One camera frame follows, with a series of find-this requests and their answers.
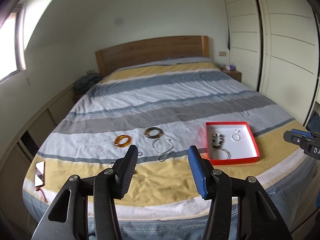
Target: silver chain bracelet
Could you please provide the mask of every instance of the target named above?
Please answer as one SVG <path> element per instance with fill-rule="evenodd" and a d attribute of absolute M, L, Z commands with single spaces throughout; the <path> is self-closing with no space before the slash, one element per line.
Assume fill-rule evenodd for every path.
<path fill-rule="evenodd" d="M 170 144 L 171 148 L 170 148 L 169 150 L 165 151 L 165 152 L 159 152 L 159 151 L 156 149 L 156 146 L 155 146 L 155 143 L 156 143 L 156 141 L 158 141 L 158 140 L 164 140 L 164 141 L 168 142 L 168 143 Z M 153 149 L 154 149 L 157 153 L 159 153 L 159 155 L 157 156 L 157 161 L 158 161 L 158 162 L 163 162 L 163 161 L 165 161 L 165 160 L 168 158 L 168 156 L 169 156 L 170 153 L 173 153 L 173 150 L 172 150 L 172 149 L 174 148 L 174 145 L 173 145 L 173 143 L 171 142 L 171 139 L 158 138 L 158 139 L 156 139 L 156 140 L 153 141 L 152 147 L 153 147 Z"/>

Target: striped duvet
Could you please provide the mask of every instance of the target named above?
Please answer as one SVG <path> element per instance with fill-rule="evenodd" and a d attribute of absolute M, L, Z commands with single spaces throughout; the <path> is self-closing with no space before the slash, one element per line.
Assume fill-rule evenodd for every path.
<path fill-rule="evenodd" d="M 285 143 L 284 131 L 303 129 L 284 109 L 265 96 L 220 72 L 208 59 L 163 61 L 124 68 L 104 78 L 84 95 L 43 143 L 23 184 L 28 210 L 40 220 L 72 174 L 90 177 L 126 153 L 114 140 L 132 137 L 142 152 L 124 199 L 116 201 L 124 239 L 199 239 L 210 201 L 198 195 L 187 160 L 190 145 L 206 152 L 205 122 L 248 122 L 261 159 L 257 163 L 219 166 L 229 176 L 257 176 L 289 225 L 292 207 L 308 185 L 315 161 L 297 146 Z M 157 162 L 152 139 L 144 130 L 158 126 L 174 153 Z M 34 189 L 35 163 L 45 160 L 44 202 Z M 285 190 L 295 186 L 293 199 Z M 236 199 L 233 201 L 233 236 Z M 92 198 L 88 203 L 89 232 L 94 238 Z"/>

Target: wooden headboard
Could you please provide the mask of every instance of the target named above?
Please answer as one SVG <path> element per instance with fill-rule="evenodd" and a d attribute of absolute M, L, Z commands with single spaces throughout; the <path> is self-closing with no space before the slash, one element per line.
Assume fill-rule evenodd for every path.
<path fill-rule="evenodd" d="M 168 57 L 209 57 L 208 36 L 172 36 L 132 41 L 95 52 L 99 73 L 105 77 L 113 71 Z"/>

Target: red cable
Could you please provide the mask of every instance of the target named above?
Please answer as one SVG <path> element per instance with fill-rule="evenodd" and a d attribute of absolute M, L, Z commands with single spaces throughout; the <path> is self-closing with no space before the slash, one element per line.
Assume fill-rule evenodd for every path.
<path fill-rule="evenodd" d="M 47 202 L 48 202 L 48 200 L 47 200 L 47 198 L 45 197 L 44 192 L 43 192 L 43 190 L 41 189 L 41 187 L 36 187 L 36 191 L 41 191 L 41 192 L 42 192 L 42 195 L 43 195 L 44 201 L 47 203 Z"/>

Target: amber bangle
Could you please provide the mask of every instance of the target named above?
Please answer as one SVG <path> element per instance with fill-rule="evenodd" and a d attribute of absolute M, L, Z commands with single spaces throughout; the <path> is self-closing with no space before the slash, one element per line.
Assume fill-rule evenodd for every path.
<path fill-rule="evenodd" d="M 123 138 L 127 138 L 128 140 L 125 142 L 125 143 L 120 143 L 120 141 L 123 139 Z M 117 147 L 126 147 L 128 146 L 129 144 L 131 143 L 131 136 L 127 135 L 127 134 L 123 134 L 123 135 L 120 135 L 116 138 L 115 140 L 115 145 Z"/>

